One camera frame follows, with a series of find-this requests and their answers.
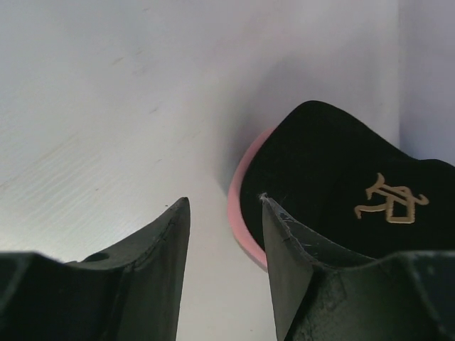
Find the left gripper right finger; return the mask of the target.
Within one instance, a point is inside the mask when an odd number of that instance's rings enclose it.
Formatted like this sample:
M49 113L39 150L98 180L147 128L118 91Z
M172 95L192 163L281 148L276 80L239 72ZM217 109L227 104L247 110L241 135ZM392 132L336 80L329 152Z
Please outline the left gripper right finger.
M372 259L262 198L278 340L453 340L454 252Z

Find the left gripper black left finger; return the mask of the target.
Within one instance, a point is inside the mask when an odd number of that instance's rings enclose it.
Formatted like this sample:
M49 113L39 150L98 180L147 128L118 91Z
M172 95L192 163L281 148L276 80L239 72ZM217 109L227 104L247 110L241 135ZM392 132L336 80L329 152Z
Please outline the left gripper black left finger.
M175 340L189 200L83 261L1 254L2 340Z

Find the pink baseball cap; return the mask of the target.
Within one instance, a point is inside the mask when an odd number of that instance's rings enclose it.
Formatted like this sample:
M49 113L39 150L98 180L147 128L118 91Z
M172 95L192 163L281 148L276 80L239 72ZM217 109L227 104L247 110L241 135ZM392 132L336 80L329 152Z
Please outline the pink baseball cap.
M240 204L240 190L243 178L252 159L273 131L274 128L271 128L262 132L247 148L235 169L227 193L227 219L233 237L244 253L265 272L267 272L266 254L259 244L256 243L245 224Z

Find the black baseball cap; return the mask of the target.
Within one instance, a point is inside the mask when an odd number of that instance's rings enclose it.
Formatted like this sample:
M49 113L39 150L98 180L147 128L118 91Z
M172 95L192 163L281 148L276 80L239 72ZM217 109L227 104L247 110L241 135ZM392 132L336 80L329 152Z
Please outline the black baseball cap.
M262 195L325 238L371 258L454 248L454 167L408 156L324 102L299 105L245 173L242 216L259 245Z

